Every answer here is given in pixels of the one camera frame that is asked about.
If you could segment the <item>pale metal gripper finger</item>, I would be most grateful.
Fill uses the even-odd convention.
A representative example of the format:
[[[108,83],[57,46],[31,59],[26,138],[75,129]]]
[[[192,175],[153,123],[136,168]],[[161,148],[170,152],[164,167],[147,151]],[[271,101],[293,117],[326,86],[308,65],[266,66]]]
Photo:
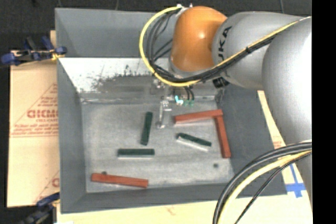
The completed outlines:
[[[159,118],[158,118],[158,121],[156,122],[156,127],[158,129],[164,128],[164,124],[163,124],[164,107],[165,107],[165,102],[161,101],[160,102],[160,108],[159,108]]]
[[[170,122],[170,117],[172,113],[172,107],[167,105],[164,107],[164,125],[168,125]]]

